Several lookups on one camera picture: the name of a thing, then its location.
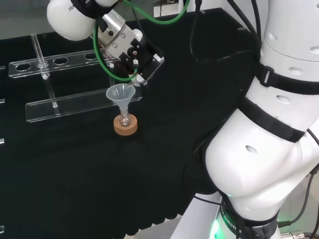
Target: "funnel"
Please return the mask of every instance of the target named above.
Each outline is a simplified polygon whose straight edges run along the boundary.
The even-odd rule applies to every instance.
[[[131,135],[136,132],[138,125],[134,115],[128,113],[128,105],[135,94],[133,85],[118,84],[106,91],[106,97],[113,101],[121,110],[121,114],[114,119],[114,130],[119,135]]]
[[[127,108],[134,94],[135,88],[128,84],[114,85],[106,91],[106,97],[116,103],[120,109]]]

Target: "plastic funnel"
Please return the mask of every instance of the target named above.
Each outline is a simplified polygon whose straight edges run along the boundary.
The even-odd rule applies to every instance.
[[[118,84],[111,86],[106,91],[106,97],[116,103],[120,109],[126,109],[135,94],[133,85]]]

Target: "black cloth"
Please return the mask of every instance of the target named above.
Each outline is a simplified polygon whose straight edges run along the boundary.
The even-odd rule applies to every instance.
[[[255,63],[250,55],[195,63],[189,52],[193,17],[167,26],[142,21],[165,63],[144,98],[129,106],[139,121],[131,137],[114,133],[117,107],[27,123],[25,104],[48,98],[41,77],[11,79],[7,69],[0,71],[0,239],[122,239],[183,214],[195,192],[214,190],[193,160],[193,143],[233,110]],[[254,48],[250,34],[237,31],[240,25],[223,10],[202,19],[194,48],[199,59]],[[44,56],[93,48],[91,39],[38,37]],[[1,40],[0,54],[0,66],[35,58],[29,36]],[[57,97],[108,87],[98,65],[52,72],[51,80]]]

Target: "test tube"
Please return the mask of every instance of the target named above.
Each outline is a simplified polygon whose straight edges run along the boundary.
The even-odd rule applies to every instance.
[[[36,56],[38,58],[37,67],[39,67],[40,70],[41,70],[41,76],[44,79],[44,83],[45,83],[46,89],[48,91],[49,97],[50,97],[50,99],[52,101],[52,105],[53,105],[54,108],[57,108],[58,104],[56,102],[54,91],[53,91],[53,88],[52,88],[52,85],[51,85],[51,82],[50,82],[50,79],[49,79],[50,72],[49,72],[49,70],[47,68],[48,63],[45,62],[44,59],[43,59],[43,55],[42,55],[42,51],[41,51],[41,48],[40,48],[40,44],[39,44],[38,38],[37,38],[35,33],[31,34],[31,39],[32,39],[32,43],[33,43],[33,47],[34,47]]]
[[[114,64],[113,63],[108,63],[108,66],[110,67],[110,71],[114,73]],[[112,76],[109,76],[110,79],[110,87],[115,85],[114,78]]]

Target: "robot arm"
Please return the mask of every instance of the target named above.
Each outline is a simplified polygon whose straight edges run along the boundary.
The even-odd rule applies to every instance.
[[[68,40],[80,41],[92,35],[95,23],[98,22],[99,43],[110,58],[121,61],[117,62],[115,70],[128,74],[134,72],[138,65],[138,75],[133,82],[139,85],[150,79],[164,62],[164,58],[158,56],[161,54],[148,44],[140,30],[131,30],[124,18],[112,9],[118,1],[91,0],[98,15],[96,19],[88,17],[95,15],[96,12],[86,13],[87,8],[78,6],[77,1],[51,0],[47,8],[47,18],[52,28]]]
[[[117,0],[96,0],[101,6],[110,7]],[[83,15],[71,0],[51,0],[47,18],[52,28],[68,40],[80,41],[93,32],[95,19]]]
[[[205,152],[213,183],[225,194],[238,218],[258,225],[251,227],[254,231],[270,221],[277,223],[283,202],[319,163],[318,145],[307,132],[309,127],[315,134],[319,132],[319,111],[314,107],[319,102],[319,91],[310,91],[319,85],[319,55],[315,51],[319,35],[313,31],[318,13],[314,1],[269,0],[260,59],[268,71],[263,77],[256,74],[243,98],[242,102],[249,102],[245,105],[248,110],[239,105],[210,139]],[[296,24],[299,34],[292,27]],[[275,77],[276,82],[288,83],[285,87],[271,84]],[[260,110],[254,114],[263,122],[251,117],[254,109]],[[296,139],[285,137],[282,132],[288,127],[273,130],[276,124],[302,134]],[[218,221],[227,225],[221,214]],[[227,239],[236,238],[236,232],[228,226],[223,233]],[[278,229],[270,236],[281,238]]]

